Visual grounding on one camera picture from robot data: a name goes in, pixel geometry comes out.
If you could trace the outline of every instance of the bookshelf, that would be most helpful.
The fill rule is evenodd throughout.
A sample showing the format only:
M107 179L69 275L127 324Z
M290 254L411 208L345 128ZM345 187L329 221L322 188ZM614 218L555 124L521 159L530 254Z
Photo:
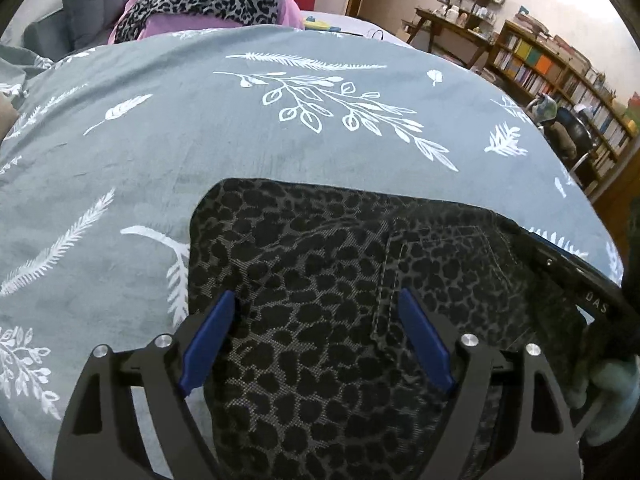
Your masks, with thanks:
M563 108L573 108L577 104L592 107L593 121L588 121L588 126L599 142L586 161L588 168L581 167L578 176L585 193L593 192L635 136L594 86L597 73L593 70L578 72L528 30L510 21L504 22L487 63L510 82L517 94L512 97L521 104L544 92Z
M488 38L489 33L494 29L496 12L495 10L491 10L491 17L480 16L478 14L478 9L481 9L481 7L485 7L487 9L489 9L489 7L499 8L504 3L504 0L500 3L497 3L494 0L438 0L438 2L446 6L447 9L450 9L452 4L455 2L455 4L460 8L460 14L462 12L466 12L468 14L464 27L468 30L473 30L476 27L481 30L484 28L484 32L487 34L486 37Z

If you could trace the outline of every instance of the white leaf pattern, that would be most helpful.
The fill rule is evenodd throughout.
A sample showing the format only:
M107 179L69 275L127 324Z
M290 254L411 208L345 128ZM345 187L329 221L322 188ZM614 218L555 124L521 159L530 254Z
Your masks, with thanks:
M262 104L267 106L278 101L282 97L282 88L271 90L262 96Z
M585 252L582 252L582 251L580 251L578 249L575 249L574 246L572 245L572 243L569 240L567 240L565 242L564 241L564 236L558 238L558 234L556 232L553 232L553 233L551 233L551 236L548 236L547 231L543 232L541 229L536 229L534 227L529 228L529 232L530 233L535 233L538 236L542 236L545 240L548 240L549 242L553 243L554 245L560 247L561 249L564 249L569 254L575 254L575 256L578 256L579 258L582 258L583 260L586 259L587 256L589 256L589 253L585 253Z
M216 32L217 30L228 30L228 29L227 28L202 28L201 30L181 30L179 32L172 32L171 35L174 38L180 38L181 40L188 40L189 38L194 38L195 36L204 36L205 34Z
M38 56L38 54L36 54L34 65L37 68L43 68L44 70L48 70L49 68L53 67L54 63L48 57L41 57L41 56Z
M343 63L325 63L317 59L308 59L300 56L288 56L286 54L256 54L248 52L247 54L239 54L226 57L242 57L251 61L271 61L287 66L297 66L299 68L308 68L310 70L375 70L377 68L386 68L386 65L356 65Z
M114 193L115 189L111 189L105 196L98 199L98 202L85 212L50 248L44 249L33 260L29 260L11 272L0 284L0 296L13 294L51 270L66 251L82 238L84 232L107 211L109 204L113 201Z
M533 121L529 119L529 116L525 113L525 111L520 108L516 101L508 97L507 95L502 95L502 104L498 101L494 101L497 105L500 105L503 110L505 110L509 115L520 119L523 123L533 124Z
M280 62L282 64L290 64L292 66L306 66L306 62L316 63L314 70L322 70L319 66L326 66L325 63L317 60L304 60L296 56L281 56L277 54L245 54L243 56L227 56L227 57L244 57L246 59L270 60ZM276 83L278 87L269 90L262 96L262 104L267 106L279 101L283 95L287 95L295 100L295 106L283 107L278 113L280 122L291 121L300 118L300 122L315 133L322 131L322 121L315 112L324 117L334 117L334 113L320 106L318 103L340 105L347 110L347 114L342 117L342 124L350 132L359 129L362 124L367 130L382 136L380 124L388 124L391 126L400 139L407 144L414 140L415 145L420 152L429 160L437 160L451 171L458 171L455 165L444 155L449 150L430 140L414 136L410 132L418 134L422 133L424 126L417 121L404 118L405 114L415 114L414 110L408 108L387 105L377 101L380 97L379 92L364 92L362 95L356 95L356 87L351 81L344 81L340 76L313 76L313 75L295 75L284 77L286 72L269 72L254 74L237 74L234 72L213 72L214 74L232 75L239 78L240 82L245 81L244 86L252 86L249 81L259 79L268 84ZM335 89L334 83L339 83L340 90ZM519 128L512 128L511 133L518 135Z
M562 187L562 183L560 182L560 179L558 177L556 177L554 179L554 183L556 184L556 189L562 195L562 198L566 198L566 193L564 192L564 187Z
M564 167L564 164L560 164L560 168L562 169L562 174L564 175L564 181L568 186L578 186L575 183L574 178L569 174L567 168Z
M147 99L149 99L153 94L147 94L147 95L139 95L137 97L134 97L133 99L128 99L122 103L120 103L119 105L114 106L113 108L109 108L107 110L107 113L105 113L104 115L104 120L100 121L97 124L94 124L94 126L92 126L91 128L89 128L87 131L84 132L84 134L82 134L83 136L85 136L86 134L88 134L91 130L93 130L94 128L97 128L98 126L100 126L101 124L104 124L105 121L113 121L114 119L120 118L122 117L124 114L126 114L128 111L132 110L133 108L135 108L136 106L138 106L139 104L142 104L143 102L145 102Z
M189 250L188 244L182 244L172 240L166 235L159 233L149 227L142 225L134 225L127 227L120 231L123 235L139 235L146 238L151 238L156 242L171 248L176 257L176 262L169 267L166 274L169 281L169 289L172 289L167 299L170 304L168 313L174 314L173 324L176 328L184 319L189 315L188 306L188 264L189 264Z
M484 149L486 152L495 152L501 156L527 155L528 151L518 147L520 134L519 128L510 128L507 123L502 126L496 124L495 133L489 134L489 145Z
M4 94L7 97L11 95L27 97L28 93L26 90L22 88L20 83L9 84L9 83L0 83L0 94Z
M4 396L11 399L11 381L14 381L16 396L24 394L29 397L29 384L31 383L31 393L36 400L40 401L42 411L51 415L57 420L61 420L58 409L54 404L60 400L60 396L50 390L44 391L41 384L49 382L51 370L49 368L31 368L31 365L42 364L42 357L50 354L49 348L30 348L28 345L33 339L33 328L24 333L23 328L14 327L2 331L0 327L0 387L4 391Z
M442 83L442 72L440 70L429 70L427 75L433 81L432 86L436 86L436 83Z
M349 81L348 83L342 83L340 91L343 94L353 94L356 91L356 85L354 85L351 81Z
M31 114L29 115L29 118L27 118L26 114L21 115L14 124L11 134L6 136L6 139L13 139L14 137L21 135L27 126L31 126L32 124L38 122L38 120L40 120L43 115L51 110L51 108L53 108L57 104L60 104L60 102L62 102L64 99L72 94L75 94L79 89L84 88L85 86L86 84L83 84L82 86L76 86L71 90L64 92L63 94L60 94L58 97L52 97L46 105L36 106L33 109L33 112L31 112Z
M95 52L95 47L91 47L87 50L84 50L82 52L78 52L77 54L72 54L71 56L67 56L64 59L61 59L59 62L57 62L54 65L55 69L59 69L61 66L67 64L67 63L71 63L74 59L78 59L80 57L87 57L90 56L91 53Z
M7 170L9 170L12 166L17 166L18 161L22 158L21 155L14 156L8 163L6 163L2 168L0 168L0 175L4 175Z
M622 276L625 273L625 269L622 266L622 259L620 259L616 245L612 240L607 241L607 255L609 256L609 279L620 286L622 285Z

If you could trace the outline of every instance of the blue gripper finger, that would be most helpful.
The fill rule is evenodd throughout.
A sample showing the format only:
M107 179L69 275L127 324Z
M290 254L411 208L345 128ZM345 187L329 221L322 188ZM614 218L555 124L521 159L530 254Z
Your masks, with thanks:
M400 291L398 316L427 378L437 389L449 393L456 386L456 380L451 373L449 351L416 299L406 288Z
M192 390L201 387L211 371L226 334L229 332L236 309L236 297L227 290L211 309L182 359L182 376L178 382L187 397Z

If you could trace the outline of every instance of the wooden desk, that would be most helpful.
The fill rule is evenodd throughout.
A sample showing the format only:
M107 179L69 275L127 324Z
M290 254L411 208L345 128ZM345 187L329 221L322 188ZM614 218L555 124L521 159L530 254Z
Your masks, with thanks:
M447 20L445 20L444 18L441 18L440 16L437 16L430 10L425 10L425 9L421 9L420 7L416 7L415 13L418 17L420 17L420 21L418 21L417 25L415 25L414 30L409 35L409 38L406 40L406 42L411 44L411 42L415 38L415 35L418 34L418 31L421 30L421 28L424 26L424 23L427 22L428 20L431 22L431 29L429 33L429 47L427 49L427 52L429 53L431 53L431 50L433 49L434 38L442 34L442 31L445 28L461 36L462 38L465 38L467 41L470 41L477 47L476 52L473 54L469 62L465 62L461 60L458 56L453 56L453 54L448 52L448 54L451 54L453 57L460 60L468 69L471 68L473 65L475 65L476 61L478 61L480 56L482 56L484 52L488 52L489 49L491 49L492 47L492 44L486 38L482 38L481 36L478 36L477 34L475 34L474 32L471 32L466 28L459 27L455 23L448 22Z

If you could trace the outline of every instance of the leopard print pants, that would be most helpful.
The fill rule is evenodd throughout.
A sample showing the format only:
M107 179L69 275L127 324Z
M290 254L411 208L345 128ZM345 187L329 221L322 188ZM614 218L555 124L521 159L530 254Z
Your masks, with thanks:
M396 314L412 286L460 332L503 349L535 341L561 385L584 320L510 250L488 210L269 180L224 180L191 221L189 303L239 298L205 386L229 479L416 478L446 399ZM491 390L464 478L482 467Z

